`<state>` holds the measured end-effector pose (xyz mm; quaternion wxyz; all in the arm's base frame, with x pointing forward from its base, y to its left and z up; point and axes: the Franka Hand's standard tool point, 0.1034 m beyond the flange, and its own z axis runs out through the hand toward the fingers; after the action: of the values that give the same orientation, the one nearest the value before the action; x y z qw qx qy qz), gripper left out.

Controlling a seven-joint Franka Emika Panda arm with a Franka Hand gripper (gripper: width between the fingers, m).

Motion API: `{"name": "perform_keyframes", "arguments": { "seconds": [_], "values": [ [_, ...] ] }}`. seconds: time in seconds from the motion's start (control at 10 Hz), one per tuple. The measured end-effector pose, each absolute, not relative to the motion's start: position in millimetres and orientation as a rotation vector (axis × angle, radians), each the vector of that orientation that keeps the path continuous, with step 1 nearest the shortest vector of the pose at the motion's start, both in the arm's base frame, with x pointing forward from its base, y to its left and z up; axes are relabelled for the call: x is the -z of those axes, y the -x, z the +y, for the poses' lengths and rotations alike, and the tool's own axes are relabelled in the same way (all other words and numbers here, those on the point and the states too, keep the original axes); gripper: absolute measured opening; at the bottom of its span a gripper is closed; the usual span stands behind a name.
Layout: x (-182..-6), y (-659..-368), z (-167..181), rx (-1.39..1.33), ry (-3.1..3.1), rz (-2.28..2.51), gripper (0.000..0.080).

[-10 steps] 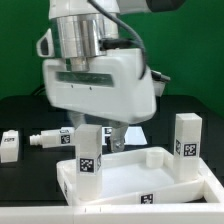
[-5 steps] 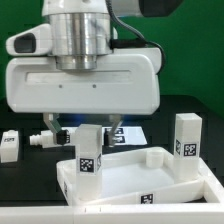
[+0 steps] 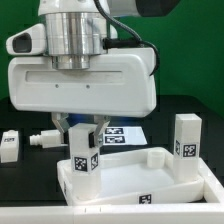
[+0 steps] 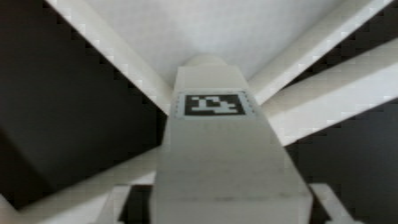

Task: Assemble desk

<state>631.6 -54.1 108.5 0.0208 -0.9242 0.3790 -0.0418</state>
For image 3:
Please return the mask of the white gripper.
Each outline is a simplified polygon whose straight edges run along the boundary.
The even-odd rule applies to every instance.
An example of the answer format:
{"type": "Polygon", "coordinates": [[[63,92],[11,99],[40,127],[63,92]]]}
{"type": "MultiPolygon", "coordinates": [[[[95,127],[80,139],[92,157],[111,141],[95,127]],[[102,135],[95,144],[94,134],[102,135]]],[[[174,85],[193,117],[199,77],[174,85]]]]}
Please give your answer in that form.
{"type": "Polygon", "coordinates": [[[18,110],[52,112],[61,142],[70,128],[67,113],[95,115],[89,147],[101,147],[109,116],[145,117],[154,110],[154,66],[150,48],[111,49],[92,57],[86,70],[55,70],[48,57],[17,57],[8,67],[10,99],[18,110]]]}

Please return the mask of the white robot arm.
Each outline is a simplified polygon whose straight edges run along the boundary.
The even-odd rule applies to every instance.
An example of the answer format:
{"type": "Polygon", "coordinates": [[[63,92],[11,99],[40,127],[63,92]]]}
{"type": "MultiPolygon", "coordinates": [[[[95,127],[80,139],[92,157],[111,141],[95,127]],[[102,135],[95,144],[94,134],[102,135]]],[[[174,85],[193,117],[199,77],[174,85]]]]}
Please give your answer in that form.
{"type": "Polygon", "coordinates": [[[156,106],[156,47],[137,33],[121,40],[119,17],[163,17],[180,0],[40,0],[40,23],[6,41],[10,99],[18,110],[93,116],[97,146],[112,116],[145,117],[156,106]]]}

